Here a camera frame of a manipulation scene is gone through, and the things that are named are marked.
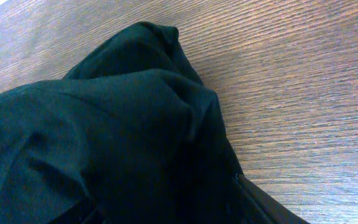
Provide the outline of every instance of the brown wooden surface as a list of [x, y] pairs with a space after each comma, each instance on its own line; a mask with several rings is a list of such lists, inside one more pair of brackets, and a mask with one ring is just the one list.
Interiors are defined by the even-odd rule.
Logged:
[[137, 21], [179, 28], [251, 181], [309, 222], [358, 223], [358, 0], [9, 0], [0, 92]]

